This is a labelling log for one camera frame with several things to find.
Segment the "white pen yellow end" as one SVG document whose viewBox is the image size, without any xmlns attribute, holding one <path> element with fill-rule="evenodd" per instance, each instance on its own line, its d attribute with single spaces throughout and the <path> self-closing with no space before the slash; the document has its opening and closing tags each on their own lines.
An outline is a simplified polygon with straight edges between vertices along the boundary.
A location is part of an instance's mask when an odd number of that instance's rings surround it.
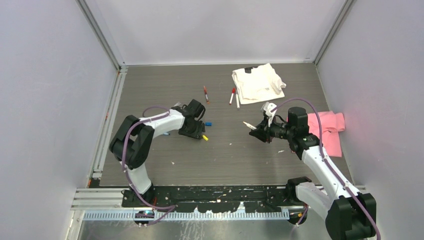
<svg viewBox="0 0 424 240">
<path fill-rule="evenodd" d="M 244 123 L 244 124 L 245 124 L 248 128 L 250 128 L 251 130 L 256 130 L 256 129 L 257 129 L 254 125 L 252 125 L 252 124 L 250 124 L 250 123 L 248 123 L 248 122 L 243 121 L 243 123 Z"/>
</svg>

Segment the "white acrylic marker grey tip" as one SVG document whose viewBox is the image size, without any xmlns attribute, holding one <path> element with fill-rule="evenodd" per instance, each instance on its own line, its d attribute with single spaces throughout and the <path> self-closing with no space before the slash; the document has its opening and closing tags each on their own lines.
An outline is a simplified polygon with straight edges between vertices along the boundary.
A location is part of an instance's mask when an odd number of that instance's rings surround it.
<svg viewBox="0 0 424 240">
<path fill-rule="evenodd" d="M 236 109 L 239 110 L 240 109 L 240 99 L 239 99 L 238 94 L 235 94 L 235 99 L 236 99 Z"/>
</svg>

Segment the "white red marker pen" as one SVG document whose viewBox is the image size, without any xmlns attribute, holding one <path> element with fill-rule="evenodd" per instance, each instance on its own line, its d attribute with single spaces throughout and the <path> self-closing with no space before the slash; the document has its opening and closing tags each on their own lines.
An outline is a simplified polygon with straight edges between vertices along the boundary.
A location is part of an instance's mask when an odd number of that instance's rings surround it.
<svg viewBox="0 0 424 240">
<path fill-rule="evenodd" d="M 233 99 L 234 99 L 234 93 L 232 93 L 231 96 L 230 96 L 229 105 L 232 105 Z"/>
</svg>

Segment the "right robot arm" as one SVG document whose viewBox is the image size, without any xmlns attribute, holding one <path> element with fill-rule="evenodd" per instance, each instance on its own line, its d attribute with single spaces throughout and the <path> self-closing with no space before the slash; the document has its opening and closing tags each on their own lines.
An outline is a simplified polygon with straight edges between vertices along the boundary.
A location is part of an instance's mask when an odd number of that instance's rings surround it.
<svg viewBox="0 0 424 240">
<path fill-rule="evenodd" d="M 273 139 L 288 141 L 290 150 L 312 170 L 323 187 L 319 189 L 307 177 L 289 179 L 286 200 L 311 207 L 324 220 L 333 240 L 380 239 L 375 198 L 352 185 L 333 163 L 321 138 L 310 132 L 306 110 L 291 107 L 287 118 L 278 122 L 275 108 L 269 102 L 262 106 L 263 120 L 256 126 L 246 124 L 249 135 L 264 143 Z"/>
</svg>

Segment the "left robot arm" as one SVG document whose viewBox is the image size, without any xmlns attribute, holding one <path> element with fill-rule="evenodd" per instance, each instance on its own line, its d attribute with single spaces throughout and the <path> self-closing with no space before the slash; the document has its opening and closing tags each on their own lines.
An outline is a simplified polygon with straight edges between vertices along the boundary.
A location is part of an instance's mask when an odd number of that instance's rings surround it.
<svg viewBox="0 0 424 240">
<path fill-rule="evenodd" d="M 189 104 L 175 105 L 163 113 L 150 117 L 128 115 L 109 144 L 109 151 L 120 162 L 128 177 L 134 200 L 142 207 L 149 206 L 154 199 L 154 185 L 150 180 L 146 160 L 153 140 L 166 132 L 177 131 L 179 135 L 200 140 L 205 123 L 202 118 L 205 106 L 192 99 Z"/>
</svg>

